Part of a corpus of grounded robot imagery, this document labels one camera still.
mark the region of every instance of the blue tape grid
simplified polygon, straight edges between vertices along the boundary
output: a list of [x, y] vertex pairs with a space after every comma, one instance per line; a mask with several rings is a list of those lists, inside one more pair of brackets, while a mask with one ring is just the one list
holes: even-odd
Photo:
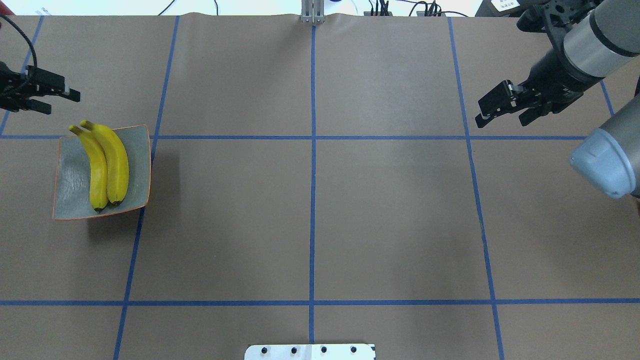
[[[33, 35], [32, 42], [35, 44], [42, 27], [44, 17], [40, 17], [38, 26]], [[124, 333], [124, 325], [127, 316], [127, 309], [130, 306], [307, 306], [309, 313], [309, 342], [314, 343], [314, 307], [315, 306], [455, 306], [455, 305], [480, 305], [491, 306], [493, 311], [493, 322], [498, 346], [500, 360], [504, 359], [502, 346], [502, 336], [500, 333], [500, 322], [497, 306], [508, 305], [544, 305], [544, 304], [640, 304], [640, 298], [570, 298], [570, 299], [496, 299], [491, 270], [489, 248], [484, 230], [484, 219], [480, 193], [477, 185], [476, 169], [472, 155], [471, 141], [476, 140], [583, 140], [585, 136], [474, 136], [469, 134], [467, 124], [467, 114], [460, 78], [460, 68], [458, 65], [458, 55], [456, 52], [456, 42], [451, 19], [449, 23], [449, 35], [451, 38], [451, 50], [458, 86], [458, 96], [460, 100], [460, 110], [465, 130], [464, 136], [319, 136], [316, 132], [316, 27], [311, 28], [311, 62], [310, 62], [310, 89], [311, 89], [311, 136], [269, 136], [269, 135], [160, 135], [160, 126], [164, 110], [164, 100], [171, 74], [173, 52], [179, 27], [180, 17], [175, 18], [173, 27], [173, 37], [169, 57], [167, 60], [166, 72], [164, 75], [163, 91], [158, 109], [156, 126], [154, 133], [150, 135], [152, 142], [152, 160], [155, 157], [157, 141], [162, 140], [310, 140], [312, 144], [311, 156], [311, 192], [310, 192], [310, 234], [309, 234], [309, 297], [308, 300], [249, 300], [249, 301], [211, 301], [211, 300], [129, 300], [131, 294], [131, 284], [134, 275], [138, 245], [142, 231], [145, 209], [140, 211], [136, 237], [133, 244], [129, 273], [125, 295], [122, 301], [110, 300], [0, 300], [0, 306], [118, 306], [122, 307], [120, 325], [116, 337], [113, 359], [118, 359], [120, 345]], [[26, 67], [31, 51], [25, 57], [22, 69]], [[602, 92], [611, 115], [614, 114], [609, 94], [603, 81], [600, 82]], [[0, 124], [0, 139], [32, 139], [50, 140], [62, 137], [62, 135], [4, 135], [3, 131], [10, 115], [6, 111]], [[476, 198], [476, 210], [481, 228], [481, 238], [484, 249], [484, 261], [487, 273], [490, 299], [462, 299], [462, 300], [316, 300], [315, 299], [315, 224], [316, 224], [316, 142], [330, 140], [464, 140], [467, 143], [467, 153], [471, 172], [474, 195]]]

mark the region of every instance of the bowl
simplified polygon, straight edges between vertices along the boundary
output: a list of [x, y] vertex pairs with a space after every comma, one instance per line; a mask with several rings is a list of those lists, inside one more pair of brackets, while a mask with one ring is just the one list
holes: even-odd
[[129, 187], [118, 206], [108, 204], [100, 213], [89, 203], [90, 166], [76, 135], [60, 138], [58, 169], [53, 201], [54, 220], [107, 217], [140, 209], [147, 205], [151, 190], [151, 141], [146, 125], [113, 130], [125, 147], [129, 159]]

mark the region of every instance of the yellow banana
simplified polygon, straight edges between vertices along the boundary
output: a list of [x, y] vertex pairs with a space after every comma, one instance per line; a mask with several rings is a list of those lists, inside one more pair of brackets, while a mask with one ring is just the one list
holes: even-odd
[[98, 140], [107, 159], [107, 197], [109, 202], [119, 205], [127, 195], [129, 187], [129, 159], [122, 141], [110, 128], [82, 120], [80, 126], [91, 131]]
[[91, 167], [91, 180], [89, 182], [89, 202], [91, 207], [100, 212], [107, 206], [107, 160], [104, 157], [102, 147], [89, 132], [71, 125], [69, 131], [76, 134], [89, 157]]

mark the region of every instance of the cable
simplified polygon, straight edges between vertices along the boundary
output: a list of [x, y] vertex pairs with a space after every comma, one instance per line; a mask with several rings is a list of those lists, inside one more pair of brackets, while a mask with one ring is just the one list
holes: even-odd
[[351, 4], [353, 5], [353, 7], [356, 9], [356, 15], [358, 15], [358, 5], [356, 5], [354, 0], [351, 0]]
[[418, 6], [419, 4], [424, 4], [424, 11], [427, 12], [427, 6], [429, 6], [429, 4], [427, 4], [426, 1], [418, 1], [417, 3], [413, 4], [413, 8], [411, 8], [411, 11], [409, 12], [409, 16], [411, 16], [411, 14], [413, 14], [413, 11], [415, 10], [415, 7]]
[[13, 26], [13, 28], [16, 29], [18, 33], [20, 33], [20, 35], [22, 35], [22, 37], [27, 42], [27, 45], [29, 46], [29, 50], [31, 50], [31, 57], [33, 58], [33, 67], [31, 68], [31, 71], [29, 71], [29, 75], [27, 76], [27, 78], [24, 80], [22, 84], [0, 94], [0, 97], [5, 97], [7, 95], [15, 94], [16, 92], [20, 91], [20, 89], [24, 88], [31, 81], [31, 79], [33, 79], [33, 76], [36, 74], [36, 71], [38, 70], [38, 57], [36, 56], [36, 51], [33, 48], [33, 44], [31, 43], [31, 40], [29, 40], [29, 37], [24, 34], [24, 31], [20, 29], [20, 27], [16, 25], [7, 16], [0, 15], [0, 17], [4, 19], [6, 22], [8, 22], [9, 25]]
[[459, 12], [436, 12], [436, 13], [433, 13], [433, 15], [431, 15], [431, 16], [438, 16], [438, 15], [440, 15], [441, 13], [457, 13], [458, 15], [462, 15], [462, 16], [464, 16], [464, 17], [469, 17], [468, 15], [465, 15], [465, 14], [463, 14], [463, 13], [459, 13]]
[[169, 8], [171, 7], [171, 5], [173, 5], [173, 3], [174, 3], [174, 2], [175, 2], [175, 0], [171, 0], [171, 2], [169, 3], [169, 5], [167, 5], [167, 6], [166, 6], [166, 8], [164, 8], [164, 10], [163, 10], [163, 11], [161, 11], [161, 12], [158, 14], [158, 16], [160, 16], [160, 15], [164, 14], [164, 12], [165, 12], [167, 9], [169, 9]]
[[435, 13], [437, 11], [436, 6], [438, 6], [436, 2], [432, 2], [429, 9], [424, 12], [424, 16], [431, 16], [432, 13]]

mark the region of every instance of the white label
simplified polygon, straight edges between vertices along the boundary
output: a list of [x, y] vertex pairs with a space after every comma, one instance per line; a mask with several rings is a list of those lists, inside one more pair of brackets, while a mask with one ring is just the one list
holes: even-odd
[[244, 360], [376, 360], [373, 344], [252, 345]]
[[491, 4], [493, 4], [495, 6], [495, 9], [499, 12], [503, 12], [520, 6], [518, 0], [491, 0]]

